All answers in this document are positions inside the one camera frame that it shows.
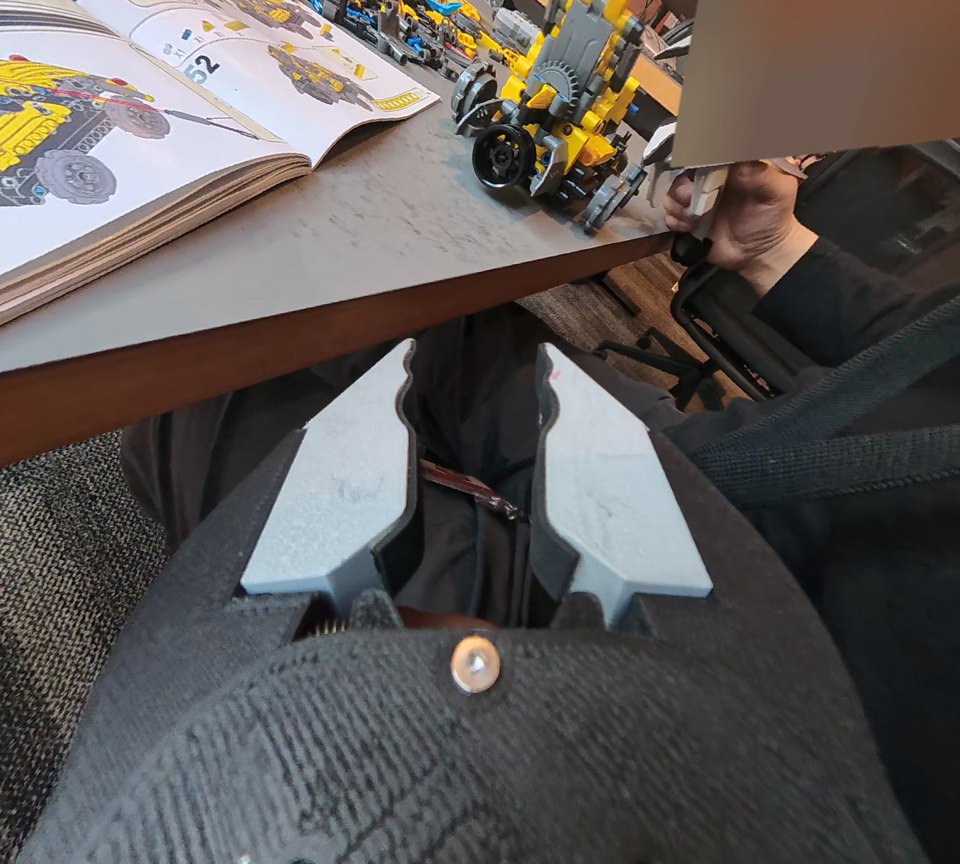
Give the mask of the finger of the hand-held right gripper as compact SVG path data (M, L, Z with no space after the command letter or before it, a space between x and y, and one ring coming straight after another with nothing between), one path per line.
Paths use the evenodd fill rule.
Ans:
M676 121L658 127L643 150L642 170L648 184L647 200L652 207L662 203L679 176L679 169L671 163L676 130Z

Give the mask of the grey battery box brick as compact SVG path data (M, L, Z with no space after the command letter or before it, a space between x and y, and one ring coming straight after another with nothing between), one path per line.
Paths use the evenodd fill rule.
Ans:
M541 34L541 26L524 13L505 6L496 10L493 18L493 39L499 45L525 56Z

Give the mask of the person's right forearm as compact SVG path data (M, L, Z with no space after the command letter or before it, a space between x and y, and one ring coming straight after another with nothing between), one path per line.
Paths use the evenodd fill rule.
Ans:
M819 238L753 313L819 366L837 367L958 293L958 284L917 291Z

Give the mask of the white instruction booklet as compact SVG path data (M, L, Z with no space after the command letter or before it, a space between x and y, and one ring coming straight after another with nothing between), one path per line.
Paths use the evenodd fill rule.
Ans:
M287 0L2 0L1 322L438 102Z

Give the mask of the black office chair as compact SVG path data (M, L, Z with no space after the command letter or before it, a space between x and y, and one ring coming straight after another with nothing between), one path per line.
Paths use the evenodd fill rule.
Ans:
M784 394L814 362L754 314L759 300L740 275L702 262L679 279L670 313L703 359L654 327L632 345L600 342L595 353L617 354L675 378L669 393L680 411L695 398L706 410L720 410L717 374L726 376L748 398L768 401Z

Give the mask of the yellow brick assembly with gear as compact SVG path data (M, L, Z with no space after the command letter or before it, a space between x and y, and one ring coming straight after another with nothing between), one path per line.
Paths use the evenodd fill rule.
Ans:
M456 132L473 140L473 171L490 190L519 188L565 208L582 206L627 168L621 123L638 83L621 75L640 47L606 17L602 0L568 0L498 88L487 63L467 68L451 100Z

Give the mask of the person's right hand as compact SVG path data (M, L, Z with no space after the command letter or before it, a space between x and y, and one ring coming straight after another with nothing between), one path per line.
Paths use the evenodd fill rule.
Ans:
M767 293L819 239L795 216L799 183L767 161L731 165L714 206L706 262Z

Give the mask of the yellow black brick vehicle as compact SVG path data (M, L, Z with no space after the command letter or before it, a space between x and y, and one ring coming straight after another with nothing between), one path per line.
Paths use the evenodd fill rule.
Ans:
M587 235L600 231L646 178L630 163L628 131L619 127L636 81L606 88L590 106L570 106L535 66L498 89L494 67L475 61L457 78L451 112L458 136L471 138L472 169L489 191L523 190L573 209Z

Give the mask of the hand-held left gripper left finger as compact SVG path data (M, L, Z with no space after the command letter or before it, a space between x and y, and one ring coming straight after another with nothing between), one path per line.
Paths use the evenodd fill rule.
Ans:
M404 339L302 428L241 577L247 594L397 595L418 567L418 441Z

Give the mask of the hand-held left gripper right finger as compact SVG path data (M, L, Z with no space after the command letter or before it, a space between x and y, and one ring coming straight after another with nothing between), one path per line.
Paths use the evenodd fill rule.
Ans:
M607 628L636 595L709 597L647 426L553 344L538 349L535 384L531 569L546 594L592 595Z

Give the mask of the person's legs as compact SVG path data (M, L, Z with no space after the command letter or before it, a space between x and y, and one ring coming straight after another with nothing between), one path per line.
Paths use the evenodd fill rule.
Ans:
M536 363L552 344L653 432L686 415L665 390L579 351L516 303L420 331L404 414L430 459L505 492L539 439ZM143 419L124 429L126 485L175 551L289 433L397 345L373 347Z

